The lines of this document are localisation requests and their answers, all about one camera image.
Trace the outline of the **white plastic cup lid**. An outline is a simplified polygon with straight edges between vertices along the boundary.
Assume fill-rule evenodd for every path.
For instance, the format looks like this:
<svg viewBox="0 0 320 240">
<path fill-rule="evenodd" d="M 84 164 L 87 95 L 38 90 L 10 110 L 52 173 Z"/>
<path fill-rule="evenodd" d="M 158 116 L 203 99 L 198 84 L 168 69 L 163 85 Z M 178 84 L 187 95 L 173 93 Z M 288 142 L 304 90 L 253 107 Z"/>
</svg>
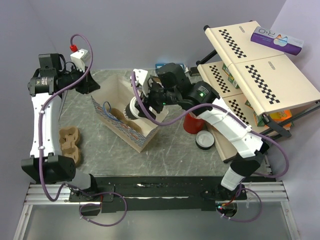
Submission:
<svg viewBox="0 0 320 240">
<path fill-rule="evenodd" d="M 142 111 L 136 97 L 133 97 L 129 103 L 129 112 L 127 116 L 131 120 L 147 118 L 146 114 Z"/>
</svg>

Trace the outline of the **black paper coffee cup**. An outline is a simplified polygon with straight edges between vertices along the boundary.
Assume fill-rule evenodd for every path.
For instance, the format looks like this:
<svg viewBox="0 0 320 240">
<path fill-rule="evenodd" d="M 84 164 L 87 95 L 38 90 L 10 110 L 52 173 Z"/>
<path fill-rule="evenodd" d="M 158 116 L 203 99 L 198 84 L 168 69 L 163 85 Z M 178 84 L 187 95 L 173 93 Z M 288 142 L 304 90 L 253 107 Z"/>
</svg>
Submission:
<svg viewBox="0 0 320 240">
<path fill-rule="evenodd" d="M 137 104 L 137 98 L 133 97 L 129 104 L 124 108 L 123 110 L 123 114 L 125 116 L 125 118 L 127 118 L 128 120 L 137 120 L 140 118 L 139 116 L 139 110 L 136 107 Z"/>
</svg>

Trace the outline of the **blue checkered paper bag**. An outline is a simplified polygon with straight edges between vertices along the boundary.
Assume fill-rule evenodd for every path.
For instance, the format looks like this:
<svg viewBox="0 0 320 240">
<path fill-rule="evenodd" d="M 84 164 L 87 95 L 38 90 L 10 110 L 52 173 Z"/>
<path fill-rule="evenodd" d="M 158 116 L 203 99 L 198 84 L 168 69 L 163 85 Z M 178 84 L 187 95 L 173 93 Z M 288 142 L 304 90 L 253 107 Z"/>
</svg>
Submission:
<svg viewBox="0 0 320 240">
<path fill-rule="evenodd" d="M 129 120 L 125 117 L 124 110 L 134 96 L 129 81 L 114 74 L 91 93 L 91 100 L 101 122 L 140 153 L 160 127 L 145 118 Z"/>
</svg>

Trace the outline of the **brown pulp cup carrier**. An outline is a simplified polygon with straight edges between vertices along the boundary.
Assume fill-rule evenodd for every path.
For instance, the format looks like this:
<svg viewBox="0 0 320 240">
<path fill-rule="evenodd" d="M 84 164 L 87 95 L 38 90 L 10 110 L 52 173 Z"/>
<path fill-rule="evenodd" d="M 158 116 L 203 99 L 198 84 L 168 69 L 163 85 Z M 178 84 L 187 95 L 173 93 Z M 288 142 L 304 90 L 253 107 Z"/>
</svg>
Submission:
<svg viewBox="0 0 320 240">
<path fill-rule="evenodd" d="M 127 125 L 128 127 L 130 127 L 131 129 L 135 130 L 138 133 L 142 133 L 142 129 L 140 128 L 139 125 L 137 125 L 135 122 L 133 122 L 132 120 L 128 120 L 127 118 L 125 118 L 124 114 L 116 109 L 116 108 L 112 108 L 110 110 L 110 113 L 120 122 L 122 122 L 123 124 Z"/>
</svg>

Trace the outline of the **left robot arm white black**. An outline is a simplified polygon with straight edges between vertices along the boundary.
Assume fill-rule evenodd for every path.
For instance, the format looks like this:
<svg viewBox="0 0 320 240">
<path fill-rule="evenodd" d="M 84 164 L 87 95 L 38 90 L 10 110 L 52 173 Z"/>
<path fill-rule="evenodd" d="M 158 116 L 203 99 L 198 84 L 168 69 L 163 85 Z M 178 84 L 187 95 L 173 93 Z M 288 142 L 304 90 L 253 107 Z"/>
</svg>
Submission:
<svg viewBox="0 0 320 240">
<path fill-rule="evenodd" d="M 33 142 L 29 158 L 21 161 L 21 168 L 41 184 L 52 202 L 58 198 L 49 194 L 47 185 L 57 183 L 93 201 L 99 195 L 95 177 L 77 170 L 74 159 L 63 155 L 59 135 L 63 93 L 75 89 L 86 95 L 100 88 L 86 65 L 93 59 L 88 50 L 74 50 L 70 55 L 70 70 L 65 57 L 59 53 L 40 54 L 38 60 L 40 67 L 27 85 L 34 112 Z"/>
</svg>

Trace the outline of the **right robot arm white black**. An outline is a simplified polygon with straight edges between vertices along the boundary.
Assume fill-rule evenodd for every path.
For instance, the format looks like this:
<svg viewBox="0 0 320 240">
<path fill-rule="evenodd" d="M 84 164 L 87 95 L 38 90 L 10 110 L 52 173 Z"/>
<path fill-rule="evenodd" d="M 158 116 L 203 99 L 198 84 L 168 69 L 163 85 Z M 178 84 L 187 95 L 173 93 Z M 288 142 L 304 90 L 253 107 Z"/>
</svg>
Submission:
<svg viewBox="0 0 320 240">
<path fill-rule="evenodd" d="M 233 113 L 208 83 L 203 80 L 191 82 L 180 64 L 165 64 L 156 70 L 155 76 L 157 80 L 146 70 L 132 71 L 131 83 L 138 117 L 147 118 L 158 126 L 168 126 L 173 122 L 159 122 L 156 115 L 166 105 L 179 105 L 185 113 L 193 113 L 220 132 L 239 157 L 231 162 L 218 187 L 219 195 L 230 199 L 235 195 L 237 186 L 260 167 L 264 148 L 267 147 L 263 136 Z"/>
</svg>

